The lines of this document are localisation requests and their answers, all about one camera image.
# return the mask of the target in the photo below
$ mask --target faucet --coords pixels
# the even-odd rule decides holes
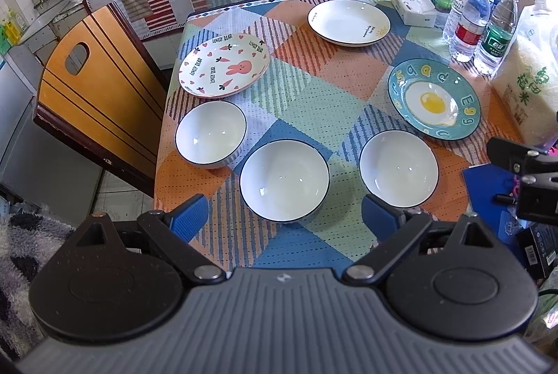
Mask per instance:
[[[42,9],[47,1],[48,0],[38,0],[38,3],[33,6],[33,9],[37,9],[38,7]]]

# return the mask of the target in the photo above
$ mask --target metal screw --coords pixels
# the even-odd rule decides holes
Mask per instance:
[[[535,176],[523,176],[521,177],[521,182],[527,185],[532,185],[537,182],[537,179],[535,178]]]
[[[194,270],[194,275],[201,280],[216,280],[222,270],[216,265],[200,265]]]
[[[367,265],[351,265],[347,268],[347,275],[354,280],[367,280],[374,276],[374,269]]]

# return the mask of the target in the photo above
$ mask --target chair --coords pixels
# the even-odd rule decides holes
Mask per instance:
[[[34,121],[153,196],[165,100],[165,77],[109,5],[80,21],[52,52]]]

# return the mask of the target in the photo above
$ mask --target egg yolk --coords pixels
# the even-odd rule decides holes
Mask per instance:
[[[434,92],[425,92],[421,95],[420,103],[425,110],[437,115],[446,111],[446,104],[442,98]]]

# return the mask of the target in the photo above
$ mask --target black box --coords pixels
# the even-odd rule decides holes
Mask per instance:
[[[535,281],[547,279],[556,266],[558,226],[533,223],[515,236],[529,264],[527,272]]]

